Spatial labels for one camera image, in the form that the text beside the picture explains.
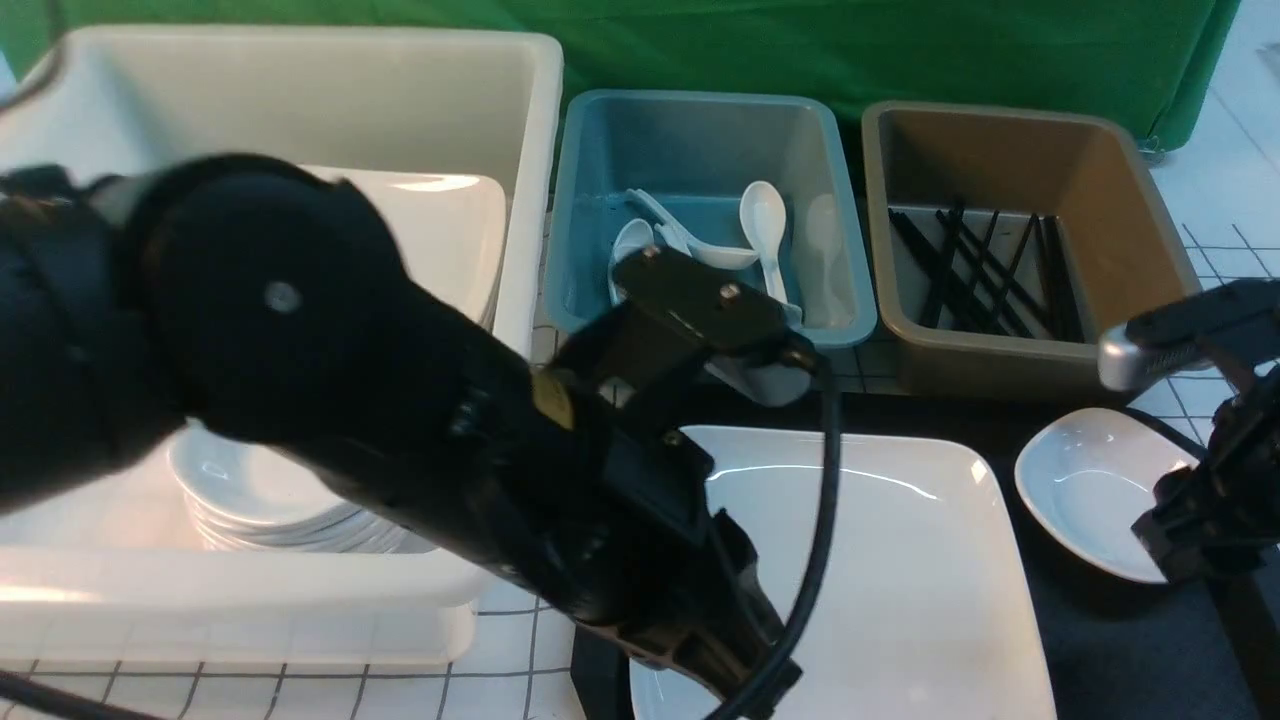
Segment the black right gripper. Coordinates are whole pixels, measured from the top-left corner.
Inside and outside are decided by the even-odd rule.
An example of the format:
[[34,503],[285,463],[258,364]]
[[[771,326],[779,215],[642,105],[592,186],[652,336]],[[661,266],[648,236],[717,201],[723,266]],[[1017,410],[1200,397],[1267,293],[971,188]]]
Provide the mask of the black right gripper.
[[1098,342],[1105,388],[1137,391],[1212,366],[1234,395],[1219,406],[1204,456],[1164,474],[1132,532],[1169,582],[1243,575],[1279,541],[1279,283],[1245,278],[1156,307]]

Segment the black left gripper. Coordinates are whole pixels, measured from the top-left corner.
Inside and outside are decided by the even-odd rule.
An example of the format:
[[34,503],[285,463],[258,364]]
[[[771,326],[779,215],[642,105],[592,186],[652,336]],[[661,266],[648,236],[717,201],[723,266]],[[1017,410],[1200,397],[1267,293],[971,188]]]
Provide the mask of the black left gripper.
[[463,503],[492,570],[724,706],[776,706],[804,620],[781,619],[746,532],[710,510],[713,459],[675,413],[707,364],[806,388],[817,352],[768,293],[681,252],[612,275],[623,301],[543,368],[490,337],[453,342]]

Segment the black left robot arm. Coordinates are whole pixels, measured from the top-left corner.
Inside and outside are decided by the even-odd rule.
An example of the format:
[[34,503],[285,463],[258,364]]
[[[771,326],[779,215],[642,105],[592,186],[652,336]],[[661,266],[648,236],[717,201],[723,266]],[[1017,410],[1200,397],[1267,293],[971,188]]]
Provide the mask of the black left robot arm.
[[[253,154],[79,188],[3,177],[3,511],[141,460],[186,421],[279,450],[339,497],[545,600],[627,656],[768,719],[829,557],[840,402],[768,295],[671,249],[531,366],[419,287],[346,181]],[[669,419],[713,360],[826,392],[814,541],[787,619],[708,506],[710,455]]]

